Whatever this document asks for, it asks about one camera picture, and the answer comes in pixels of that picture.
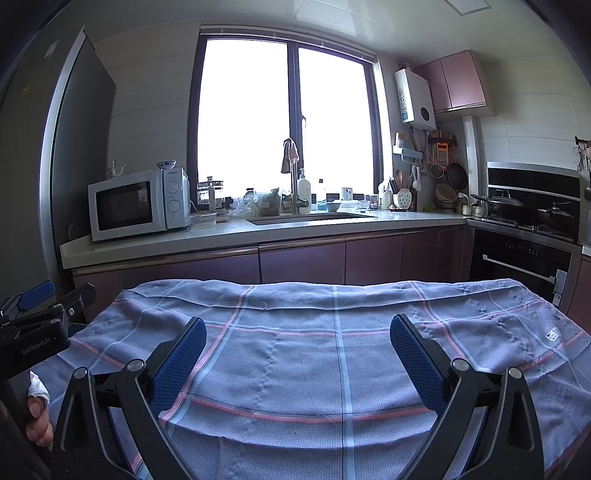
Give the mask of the person's left hand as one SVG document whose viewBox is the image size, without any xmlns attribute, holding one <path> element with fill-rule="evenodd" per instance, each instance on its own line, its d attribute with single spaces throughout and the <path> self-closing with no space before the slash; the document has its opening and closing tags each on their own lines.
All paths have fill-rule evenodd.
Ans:
<svg viewBox="0 0 591 480">
<path fill-rule="evenodd" d="M 54 438 L 49 402 L 48 390 L 39 377 L 30 371 L 26 409 L 31 418 L 26 427 L 26 435 L 29 441 L 39 447 L 49 447 Z"/>
</svg>

